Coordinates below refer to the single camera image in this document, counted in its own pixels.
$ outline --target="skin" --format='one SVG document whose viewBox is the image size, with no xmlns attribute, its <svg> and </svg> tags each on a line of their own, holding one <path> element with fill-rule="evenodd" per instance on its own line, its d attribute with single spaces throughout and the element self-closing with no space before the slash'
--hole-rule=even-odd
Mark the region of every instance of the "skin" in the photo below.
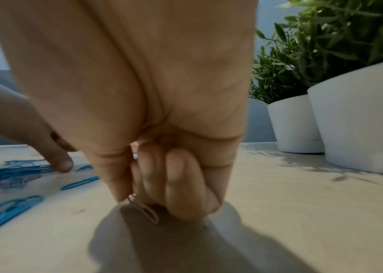
<svg viewBox="0 0 383 273">
<path fill-rule="evenodd" d="M 197 220 L 222 205 L 245 133 L 256 7 L 0 0 L 0 41 L 37 110 L 117 201 L 135 192 Z"/>
<path fill-rule="evenodd" d="M 0 85 L 0 135 L 36 149 L 58 171 L 68 172 L 74 151 L 64 139 L 51 136 L 53 129 L 43 120 L 28 97 Z"/>
</svg>

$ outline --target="green plant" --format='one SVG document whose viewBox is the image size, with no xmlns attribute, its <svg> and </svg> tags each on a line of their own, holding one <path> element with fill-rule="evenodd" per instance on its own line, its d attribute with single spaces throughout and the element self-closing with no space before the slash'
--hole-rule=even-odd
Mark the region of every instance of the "green plant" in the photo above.
<svg viewBox="0 0 383 273">
<path fill-rule="evenodd" d="M 302 82 L 327 79 L 383 62 L 383 0 L 290 0 L 305 7 L 285 18 L 299 44 Z"/>
<path fill-rule="evenodd" d="M 297 73 L 299 45 L 291 30 L 285 31 L 287 25 L 275 24 L 275 34 L 266 38 L 262 32 L 257 35 L 269 41 L 269 54 L 265 47 L 254 59 L 253 80 L 250 97 L 264 101 L 267 104 L 276 101 L 307 94 L 307 86 L 301 82 Z"/>
</svg>

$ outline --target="white flower pot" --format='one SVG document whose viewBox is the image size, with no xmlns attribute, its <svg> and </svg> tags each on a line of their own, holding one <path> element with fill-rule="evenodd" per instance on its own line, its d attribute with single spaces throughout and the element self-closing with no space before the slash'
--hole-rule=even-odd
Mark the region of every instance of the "white flower pot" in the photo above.
<svg viewBox="0 0 383 273">
<path fill-rule="evenodd" d="M 329 163 L 383 174 L 383 63 L 309 89 Z"/>
<path fill-rule="evenodd" d="M 308 95 L 271 103 L 268 112 L 280 151 L 324 152 Z"/>
</svg>

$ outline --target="potted plant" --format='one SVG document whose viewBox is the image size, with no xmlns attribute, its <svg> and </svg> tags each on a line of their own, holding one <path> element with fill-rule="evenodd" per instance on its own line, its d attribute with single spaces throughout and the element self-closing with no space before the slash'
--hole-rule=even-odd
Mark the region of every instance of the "potted plant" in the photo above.
<svg viewBox="0 0 383 273">
<path fill-rule="evenodd" d="M 297 73 L 335 165 L 383 173 L 383 0 L 290 0 Z"/>
<path fill-rule="evenodd" d="M 324 146 L 308 99 L 308 87 L 295 71 L 298 44 L 293 33 L 283 27 L 286 25 L 275 24 L 276 35 L 271 39 L 257 31 L 272 47 L 269 54 L 262 47 L 254 60 L 250 97 L 268 104 L 280 151 L 321 153 Z"/>
</svg>

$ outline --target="wooden table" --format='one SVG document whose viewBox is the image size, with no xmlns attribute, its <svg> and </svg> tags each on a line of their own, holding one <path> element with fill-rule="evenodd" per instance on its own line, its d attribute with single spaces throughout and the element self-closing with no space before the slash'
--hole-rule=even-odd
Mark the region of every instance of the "wooden table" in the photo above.
<svg viewBox="0 0 383 273">
<path fill-rule="evenodd" d="M 35 158 L 0 148 L 0 163 Z M 218 213 L 188 224 L 158 212 L 154 225 L 102 183 L 50 192 L 0 228 L 0 273 L 383 272 L 383 175 L 322 155 L 244 144 Z"/>
</svg>

